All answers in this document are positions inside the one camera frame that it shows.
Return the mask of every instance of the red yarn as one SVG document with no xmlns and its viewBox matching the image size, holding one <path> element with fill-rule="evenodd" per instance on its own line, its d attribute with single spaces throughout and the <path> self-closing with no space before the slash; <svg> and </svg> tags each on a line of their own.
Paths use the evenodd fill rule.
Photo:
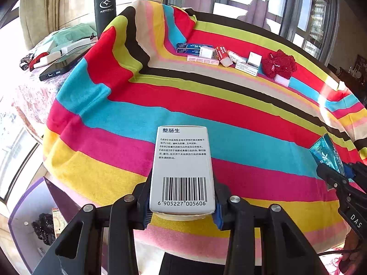
<svg viewBox="0 0 367 275">
<path fill-rule="evenodd" d="M 275 78 L 275 75 L 279 74 L 289 80 L 292 73 L 297 70 L 297 65 L 293 56 L 288 56 L 278 49 L 276 53 L 269 53 L 268 58 L 263 58 L 262 70 L 269 78 Z"/>
</svg>

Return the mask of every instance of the black cloth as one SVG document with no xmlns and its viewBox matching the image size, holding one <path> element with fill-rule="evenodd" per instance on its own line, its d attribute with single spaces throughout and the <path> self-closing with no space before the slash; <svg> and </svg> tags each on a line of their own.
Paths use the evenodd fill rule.
<svg viewBox="0 0 367 275">
<path fill-rule="evenodd" d="M 165 253 L 159 275 L 223 275 L 224 265 L 203 263 Z M 255 266 L 255 275 L 261 275 L 261 266 Z"/>
</svg>

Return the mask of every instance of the water bottle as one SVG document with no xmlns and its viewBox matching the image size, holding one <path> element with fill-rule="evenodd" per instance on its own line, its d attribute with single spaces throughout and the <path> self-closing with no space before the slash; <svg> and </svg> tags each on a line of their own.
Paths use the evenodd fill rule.
<svg viewBox="0 0 367 275">
<path fill-rule="evenodd" d="M 95 25 L 100 38 L 103 30 L 116 17 L 116 0 L 94 0 Z"/>
</svg>

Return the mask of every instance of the smartphone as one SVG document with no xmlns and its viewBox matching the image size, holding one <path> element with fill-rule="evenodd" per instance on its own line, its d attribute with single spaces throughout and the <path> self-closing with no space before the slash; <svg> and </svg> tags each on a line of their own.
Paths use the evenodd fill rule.
<svg viewBox="0 0 367 275">
<path fill-rule="evenodd" d="M 87 51 L 95 44 L 95 42 L 76 47 L 56 60 L 40 75 L 40 80 L 48 80 L 58 75 L 62 75 L 71 70 L 84 57 Z"/>
</svg>

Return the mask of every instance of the striped blanket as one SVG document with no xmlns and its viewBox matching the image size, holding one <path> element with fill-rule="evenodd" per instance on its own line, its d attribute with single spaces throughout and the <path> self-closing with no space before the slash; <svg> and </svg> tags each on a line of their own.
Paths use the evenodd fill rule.
<svg viewBox="0 0 367 275">
<path fill-rule="evenodd" d="M 281 49 L 294 56 L 297 71 L 286 88 L 261 69 L 252 77 L 187 62 L 175 51 L 178 42 L 224 45 L 242 56 Z M 343 161 L 366 162 L 366 121 L 356 97 L 285 39 L 239 20 L 139 0 L 110 23 L 58 93 L 45 165 L 93 203 L 109 205 L 145 181 L 158 126 L 205 126 L 217 179 L 251 204 L 280 204 L 322 251 L 342 243 L 348 227 L 308 148 L 328 133 Z M 147 230 L 135 231 L 139 241 L 215 263 L 225 262 L 228 236 L 211 217 L 153 216 Z"/>
</svg>

